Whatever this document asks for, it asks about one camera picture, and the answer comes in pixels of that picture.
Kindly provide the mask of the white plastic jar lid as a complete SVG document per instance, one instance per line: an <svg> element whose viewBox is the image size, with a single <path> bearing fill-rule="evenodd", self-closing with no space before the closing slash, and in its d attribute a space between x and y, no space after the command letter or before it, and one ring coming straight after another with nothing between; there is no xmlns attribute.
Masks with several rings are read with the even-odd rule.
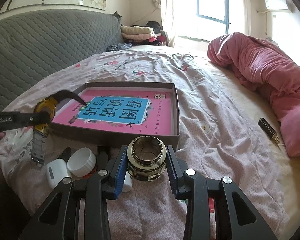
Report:
<svg viewBox="0 0 300 240"><path fill-rule="evenodd" d="M67 162L68 170L76 177L89 174L96 165L96 156L87 148L80 148L71 155Z"/></svg>

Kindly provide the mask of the white earbuds case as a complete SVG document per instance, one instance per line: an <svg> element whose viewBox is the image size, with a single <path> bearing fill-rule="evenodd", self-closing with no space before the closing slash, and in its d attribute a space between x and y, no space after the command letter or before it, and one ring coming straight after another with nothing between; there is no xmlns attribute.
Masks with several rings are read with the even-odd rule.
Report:
<svg viewBox="0 0 300 240"><path fill-rule="evenodd" d="M66 177L72 177L67 163L63 159L56 159L46 165L46 176L49 187L53 190L60 181Z"/></svg>

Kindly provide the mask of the white pill bottle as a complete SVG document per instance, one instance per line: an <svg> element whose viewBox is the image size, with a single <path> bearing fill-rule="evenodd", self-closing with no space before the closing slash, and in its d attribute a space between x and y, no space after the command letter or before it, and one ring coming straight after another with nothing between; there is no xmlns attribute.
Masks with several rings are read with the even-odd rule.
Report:
<svg viewBox="0 0 300 240"><path fill-rule="evenodd" d="M122 192L129 192L132 190L132 179L128 172L126 172L125 179L123 182Z"/></svg>

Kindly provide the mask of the yellow black wristwatch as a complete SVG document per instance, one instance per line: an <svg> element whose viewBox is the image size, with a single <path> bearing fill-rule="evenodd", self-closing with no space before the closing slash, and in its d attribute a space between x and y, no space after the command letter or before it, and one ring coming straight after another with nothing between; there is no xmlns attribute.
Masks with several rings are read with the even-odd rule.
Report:
<svg viewBox="0 0 300 240"><path fill-rule="evenodd" d="M60 90L38 102L34 108L33 113L39 117L39 121L35 121L33 126L31 159L39 168L44 165L43 145L49 133L49 124L55 117L57 105L65 99L75 100L81 105L87 106L87 103L74 92Z"/></svg>

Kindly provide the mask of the pink blanket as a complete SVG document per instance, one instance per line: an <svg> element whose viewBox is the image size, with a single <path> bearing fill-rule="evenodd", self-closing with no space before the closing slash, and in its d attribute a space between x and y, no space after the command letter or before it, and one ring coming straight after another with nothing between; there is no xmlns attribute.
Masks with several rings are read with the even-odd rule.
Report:
<svg viewBox="0 0 300 240"><path fill-rule="evenodd" d="M300 67L273 43L239 32L212 40L210 61L230 67L247 89L266 98L290 157L300 156Z"/></svg>

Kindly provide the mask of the small black clip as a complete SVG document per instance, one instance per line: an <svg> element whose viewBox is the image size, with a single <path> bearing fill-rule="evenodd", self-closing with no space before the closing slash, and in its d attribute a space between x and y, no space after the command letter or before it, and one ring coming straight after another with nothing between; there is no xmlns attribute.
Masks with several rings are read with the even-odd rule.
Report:
<svg viewBox="0 0 300 240"><path fill-rule="evenodd" d="M63 159L66 163L68 162L68 160L71 157L71 148L67 147L60 155L59 155L59 159Z"/></svg>

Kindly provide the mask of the pink picture book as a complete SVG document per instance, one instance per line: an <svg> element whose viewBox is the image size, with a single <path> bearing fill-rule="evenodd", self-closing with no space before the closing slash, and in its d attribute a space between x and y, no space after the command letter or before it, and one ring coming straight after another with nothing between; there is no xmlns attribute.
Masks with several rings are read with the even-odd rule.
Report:
<svg viewBox="0 0 300 240"><path fill-rule="evenodd" d="M168 89L86 88L57 111L53 123L108 132L174 135Z"/></svg>

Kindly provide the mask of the grey quilted headboard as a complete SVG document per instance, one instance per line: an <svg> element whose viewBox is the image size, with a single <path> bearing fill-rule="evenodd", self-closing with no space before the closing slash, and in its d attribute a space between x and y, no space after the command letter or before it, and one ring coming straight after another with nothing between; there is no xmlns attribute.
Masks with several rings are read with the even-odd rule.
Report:
<svg viewBox="0 0 300 240"><path fill-rule="evenodd" d="M121 19L49 9L0 20L0 111L43 78L121 43Z"/></svg>

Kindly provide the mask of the blue framed window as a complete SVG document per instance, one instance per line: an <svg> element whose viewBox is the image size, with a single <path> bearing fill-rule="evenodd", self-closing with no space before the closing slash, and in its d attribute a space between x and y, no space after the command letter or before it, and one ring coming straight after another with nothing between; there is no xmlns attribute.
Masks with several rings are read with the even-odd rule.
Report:
<svg viewBox="0 0 300 240"><path fill-rule="evenodd" d="M197 16L225 25L230 25L230 0L197 0Z"/></svg>

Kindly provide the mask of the red black rectangular box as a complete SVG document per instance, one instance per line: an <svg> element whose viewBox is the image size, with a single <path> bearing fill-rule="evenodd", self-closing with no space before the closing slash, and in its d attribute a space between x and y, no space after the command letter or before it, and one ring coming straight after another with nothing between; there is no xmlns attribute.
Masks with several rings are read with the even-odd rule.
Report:
<svg viewBox="0 0 300 240"><path fill-rule="evenodd" d="M209 212L215 213L215 199L209 197L208 200L209 200Z"/></svg>

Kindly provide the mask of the black gold box on bed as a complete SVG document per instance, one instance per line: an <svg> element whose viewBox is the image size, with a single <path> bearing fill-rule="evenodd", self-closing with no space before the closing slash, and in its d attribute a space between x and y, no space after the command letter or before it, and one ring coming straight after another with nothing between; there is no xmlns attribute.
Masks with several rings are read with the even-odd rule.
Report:
<svg viewBox="0 0 300 240"><path fill-rule="evenodd" d="M268 138L271 141L273 141L277 145L280 143L280 138L279 138L277 132L275 131L275 129L273 129L273 127L264 118L259 119L258 125L260 126L262 131L264 131L266 133L266 135L268 136Z"/></svg>

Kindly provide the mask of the brown cardboard box tray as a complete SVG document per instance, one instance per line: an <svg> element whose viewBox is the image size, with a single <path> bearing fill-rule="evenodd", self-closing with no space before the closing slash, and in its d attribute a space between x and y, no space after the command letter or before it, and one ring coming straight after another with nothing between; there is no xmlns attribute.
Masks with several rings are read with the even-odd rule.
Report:
<svg viewBox="0 0 300 240"><path fill-rule="evenodd" d="M59 137L121 147L143 135L177 147L180 117L177 90L164 82L91 82L74 90L86 105L64 100L50 124Z"/></svg>

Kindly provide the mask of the white air conditioner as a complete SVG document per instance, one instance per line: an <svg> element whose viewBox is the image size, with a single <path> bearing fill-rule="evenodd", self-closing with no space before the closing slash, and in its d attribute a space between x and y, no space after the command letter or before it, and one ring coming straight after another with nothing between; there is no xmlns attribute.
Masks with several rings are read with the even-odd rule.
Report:
<svg viewBox="0 0 300 240"><path fill-rule="evenodd" d="M267 10L282 10L293 12L293 9L287 0L265 0Z"/></svg>

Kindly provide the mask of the folded clothes pile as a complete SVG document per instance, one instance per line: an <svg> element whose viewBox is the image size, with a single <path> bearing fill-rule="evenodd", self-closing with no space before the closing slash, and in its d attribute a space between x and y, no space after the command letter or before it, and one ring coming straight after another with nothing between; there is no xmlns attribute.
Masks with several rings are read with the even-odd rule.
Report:
<svg viewBox="0 0 300 240"><path fill-rule="evenodd" d="M156 21L149 21L145 26L121 25L121 35L132 46L167 46L168 35Z"/></svg>

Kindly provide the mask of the white curtain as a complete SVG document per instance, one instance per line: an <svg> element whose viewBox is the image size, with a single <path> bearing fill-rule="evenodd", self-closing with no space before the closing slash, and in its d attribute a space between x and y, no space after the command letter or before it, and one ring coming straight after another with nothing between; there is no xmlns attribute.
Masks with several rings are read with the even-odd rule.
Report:
<svg viewBox="0 0 300 240"><path fill-rule="evenodd" d="M161 22L167 34L167 45L174 47L177 37L177 0L161 0Z"/></svg>

